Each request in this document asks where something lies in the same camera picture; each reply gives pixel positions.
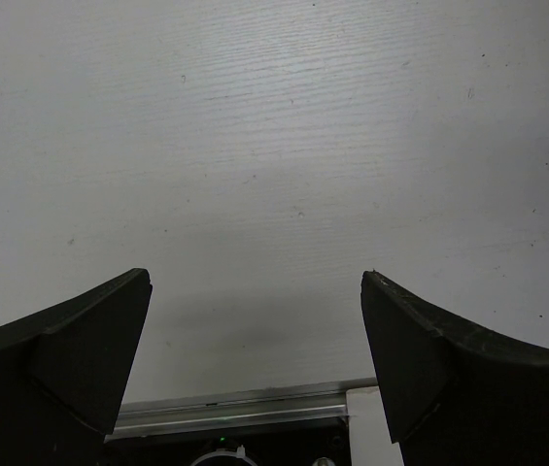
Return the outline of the aluminium table rail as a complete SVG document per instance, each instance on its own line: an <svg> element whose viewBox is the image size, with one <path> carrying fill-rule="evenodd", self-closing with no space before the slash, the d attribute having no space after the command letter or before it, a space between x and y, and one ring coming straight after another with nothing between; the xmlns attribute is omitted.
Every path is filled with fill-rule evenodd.
<svg viewBox="0 0 549 466"><path fill-rule="evenodd" d="M368 378L127 403L106 440L342 417L348 391L376 385Z"/></svg>

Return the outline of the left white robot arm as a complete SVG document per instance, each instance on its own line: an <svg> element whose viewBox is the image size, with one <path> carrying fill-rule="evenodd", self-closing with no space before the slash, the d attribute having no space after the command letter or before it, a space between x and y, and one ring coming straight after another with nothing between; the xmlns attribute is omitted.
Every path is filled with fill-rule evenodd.
<svg viewBox="0 0 549 466"><path fill-rule="evenodd" d="M152 295L130 270L0 326L0 465L348 465L337 388L122 413ZM549 349L368 271L361 311L406 465L549 465Z"/></svg>

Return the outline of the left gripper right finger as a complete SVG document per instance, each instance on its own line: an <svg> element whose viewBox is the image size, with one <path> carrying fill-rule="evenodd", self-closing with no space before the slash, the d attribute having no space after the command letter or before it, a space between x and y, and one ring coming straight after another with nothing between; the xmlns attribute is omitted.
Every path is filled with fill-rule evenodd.
<svg viewBox="0 0 549 466"><path fill-rule="evenodd" d="M361 311L392 441L407 465L549 465L549 349L439 308L384 275Z"/></svg>

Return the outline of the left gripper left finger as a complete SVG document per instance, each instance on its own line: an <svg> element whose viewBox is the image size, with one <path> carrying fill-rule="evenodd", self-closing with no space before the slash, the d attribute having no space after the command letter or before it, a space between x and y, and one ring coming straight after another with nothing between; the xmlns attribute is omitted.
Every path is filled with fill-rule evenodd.
<svg viewBox="0 0 549 466"><path fill-rule="evenodd" d="M118 419L153 287L131 269L0 326L0 465L94 465Z"/></svg>

